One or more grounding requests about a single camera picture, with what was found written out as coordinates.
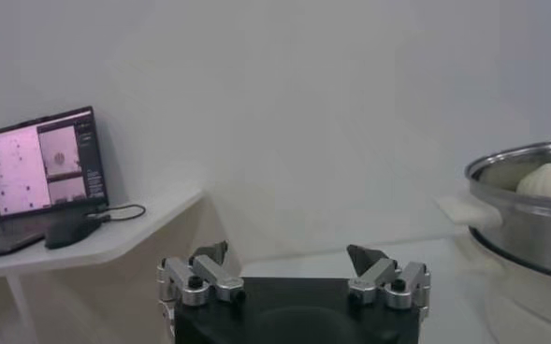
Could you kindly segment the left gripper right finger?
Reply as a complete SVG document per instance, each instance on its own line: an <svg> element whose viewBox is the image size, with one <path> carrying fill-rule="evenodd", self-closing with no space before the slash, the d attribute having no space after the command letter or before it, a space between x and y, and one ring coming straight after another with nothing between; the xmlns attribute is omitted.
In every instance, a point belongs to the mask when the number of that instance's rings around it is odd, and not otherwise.
<svg viewBox="0 0 551 344"><path fill-rule="evenodd" d="M357 245L346 247L356 276L348 280L348 298L363 307L382 299L391 309L429 310L431 274L427 265L399 263L379 250Z"/></svg>

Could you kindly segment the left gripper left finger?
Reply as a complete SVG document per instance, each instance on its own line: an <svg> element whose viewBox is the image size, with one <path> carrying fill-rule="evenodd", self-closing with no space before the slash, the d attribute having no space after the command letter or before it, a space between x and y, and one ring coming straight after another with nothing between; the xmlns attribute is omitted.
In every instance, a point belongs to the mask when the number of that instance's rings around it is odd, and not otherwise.
<svg viewBox="0 0 551 344"><path fill-rule="evenodd" d="M244 280L223 268L227 252L228 243L221 241L196 249L187 260L164 258L157 267L159 301L203 307L213 294L218 301L242 304L246 299Z"/></svg>

